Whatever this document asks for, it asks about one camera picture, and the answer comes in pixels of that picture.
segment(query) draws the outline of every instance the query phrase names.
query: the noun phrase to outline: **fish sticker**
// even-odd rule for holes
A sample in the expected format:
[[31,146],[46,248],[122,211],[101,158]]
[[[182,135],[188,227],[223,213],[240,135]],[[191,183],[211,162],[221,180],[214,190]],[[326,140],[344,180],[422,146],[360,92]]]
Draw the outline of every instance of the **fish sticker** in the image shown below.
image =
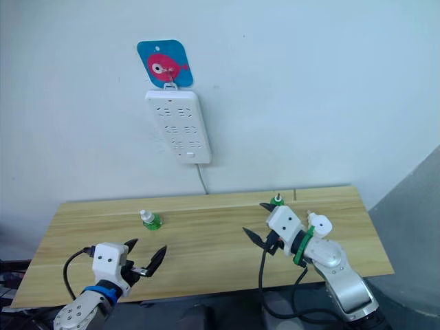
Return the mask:
[[193,84],[184,46],[176,40],[141,41],[137,52],[151,82],[162,88],[171,80],[178,87]]

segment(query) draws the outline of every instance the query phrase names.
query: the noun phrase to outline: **table surface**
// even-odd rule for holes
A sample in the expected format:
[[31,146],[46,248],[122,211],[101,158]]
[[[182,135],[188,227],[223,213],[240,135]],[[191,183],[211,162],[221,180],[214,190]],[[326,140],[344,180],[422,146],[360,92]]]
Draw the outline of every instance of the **table surface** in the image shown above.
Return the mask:
[[[355,187],[312,188],[127,199],[61,204],[32,259],[13,307],[63,305],[71,301],[62,277],[64,262],[85,246],[105,241],[139,241],[129,255],[145,266],[167,245],[164,262],[152,278],[141,278],[122,302],[230,292],[257,287],[262,250],[245,235],[247,227],[265,237],[268,212],[259,206],[281,193],[306,223],[307,210],[327,215],[328,236],[342,244],[361,276],[392,274],[393,269]],[[139,210],[161,214],[156,231],[142,225]],[[94,284],[92,259],[83,254],[69,266],[69,281],[78,295]],[[266,258],[264,286],[291,285],[302,268],[281,251]],[[322,281],[310,267],[304,283]]]

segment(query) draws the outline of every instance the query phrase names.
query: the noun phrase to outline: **power strip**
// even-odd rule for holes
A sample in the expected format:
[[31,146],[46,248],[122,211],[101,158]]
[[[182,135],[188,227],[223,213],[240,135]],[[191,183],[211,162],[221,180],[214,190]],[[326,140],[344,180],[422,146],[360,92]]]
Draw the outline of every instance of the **power strip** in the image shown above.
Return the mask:
[[211,150],[197,95],[176,89],[151,90],[146,101],[176,158],[186,164],[211,163]]

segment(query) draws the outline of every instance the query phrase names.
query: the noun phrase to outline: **green ring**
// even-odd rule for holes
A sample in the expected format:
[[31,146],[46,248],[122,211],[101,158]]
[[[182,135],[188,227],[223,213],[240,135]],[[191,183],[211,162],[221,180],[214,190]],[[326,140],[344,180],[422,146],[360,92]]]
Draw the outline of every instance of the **green ring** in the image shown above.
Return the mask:
[[295,254],[295,257],[294,257],[294,263],[296,265],[298,265],[298,263],[300,262],[301,258],[303,257],[303,252],[305,250],[305,247],[307,246],[307,243],[310,241],[310,239],[314,235],[314,229],[315,229],[315,226],[311,225],[309,231],[302,238],[300,247],[298,248],[298,251],[297,251],[297,253]]

